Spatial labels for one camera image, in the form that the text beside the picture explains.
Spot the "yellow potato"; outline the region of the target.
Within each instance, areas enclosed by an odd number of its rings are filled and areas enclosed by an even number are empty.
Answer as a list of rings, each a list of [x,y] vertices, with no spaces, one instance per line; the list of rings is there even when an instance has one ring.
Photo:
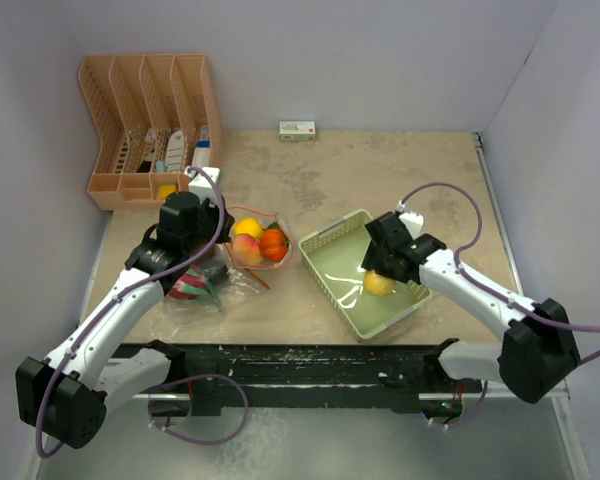
[[[366,271],[363,278],[363,289],[365,292],[385,297],[394,290],[395,281],[384,277],[373,270]]]

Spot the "pink dragon fruit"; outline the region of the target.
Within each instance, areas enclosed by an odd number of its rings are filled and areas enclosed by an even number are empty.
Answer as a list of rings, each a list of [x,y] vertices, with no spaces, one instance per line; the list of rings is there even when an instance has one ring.
[[[219,311],[222,301],[210,278],[197,268],[189,268],[169,290],[168,297],[178,301],[209,301]]]

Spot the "peach fruit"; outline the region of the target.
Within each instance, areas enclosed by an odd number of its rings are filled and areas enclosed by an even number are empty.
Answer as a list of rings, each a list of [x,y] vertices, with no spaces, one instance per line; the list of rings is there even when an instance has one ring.
[[[239,234],[232,243],[234,259],[241,265],[258,266],[263,261],[259,240],[249,234]]]

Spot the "yellow lemon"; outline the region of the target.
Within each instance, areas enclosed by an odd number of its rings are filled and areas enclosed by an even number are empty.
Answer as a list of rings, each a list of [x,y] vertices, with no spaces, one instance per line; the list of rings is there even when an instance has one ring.
[[[259,240],[264,234],[264,228],[256,218],[244,218],[234,225],[234,233],[236,236],[249,235],[252,238]]]

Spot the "clear zip top bag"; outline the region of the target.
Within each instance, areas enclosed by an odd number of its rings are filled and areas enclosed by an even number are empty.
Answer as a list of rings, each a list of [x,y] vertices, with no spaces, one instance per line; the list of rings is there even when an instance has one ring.
[[[238,306],[269,291],[272,273],[285,268],[293,257],[292,237],[279,212],[266,212],[239,205],[229,207],[228,212],[235,218],[236,223],[244,218],[252,217],[259,220],[264,231],[273,228],[281,230],[288,240],[288,253],[279,263],[273,263],[263,258],[258,266],[241,265],[234,259],[232,253],[232,243],[236,238],[235,223],[230,229],[228,243],[214,246],[202,259],[189,267],[202,271],[207,265],[223,263],[229,268],[229,279],[223,284],[215,286],[223,309],[219,311],[209,301],[178,301],[166,296],[159,311],[164,317],[178,325],[202,324],[218,320],[223,315],[237,309]]]

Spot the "small orange pumpkin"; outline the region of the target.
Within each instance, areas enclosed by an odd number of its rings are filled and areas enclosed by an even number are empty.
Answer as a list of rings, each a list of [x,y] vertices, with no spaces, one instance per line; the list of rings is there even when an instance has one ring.
[[[259,241],[262,257],[273,263],[281,262],[288,253],[288,240],[279,229],[267,229]]]

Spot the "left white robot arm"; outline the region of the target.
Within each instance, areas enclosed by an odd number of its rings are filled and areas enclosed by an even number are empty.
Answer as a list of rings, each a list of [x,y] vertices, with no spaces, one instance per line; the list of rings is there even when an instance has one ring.
[[[217,244],[234,223],[223,198],[191,192],[168,196],[125,261],[115,284],[69,337],[43,359],[26,358],[15,373],[20,419],[34,427],[40,457],[44,437],[84,447],[106,417],[142,391],[182,387],[184,356],[153,341],[116,365],[109,363],[130,330],[163,300],[187,269]]]

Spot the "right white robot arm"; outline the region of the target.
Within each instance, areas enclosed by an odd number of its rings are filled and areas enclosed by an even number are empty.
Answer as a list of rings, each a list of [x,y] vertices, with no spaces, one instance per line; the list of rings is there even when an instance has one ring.
[[[405,214],[387,212],[366,223],[370,243],[365,269],[396,282],[433,290],[479,320],[494,345],[448,339],[425,358],[426,383],[447,391],[459,380],[505,385],[535,404],[581,363],[564,307],[538,302],[490,280],[459,260],[455,251],[418,232]]]

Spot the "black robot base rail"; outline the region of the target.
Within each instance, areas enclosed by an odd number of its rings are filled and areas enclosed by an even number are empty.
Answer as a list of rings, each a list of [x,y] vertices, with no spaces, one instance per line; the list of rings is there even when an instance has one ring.
[[[451,380],[433,364],[431,345],[170,344],[176,367],[152,400],[192,401],[193,416],[224,408],[385,409],[439,412],[477,380]]]

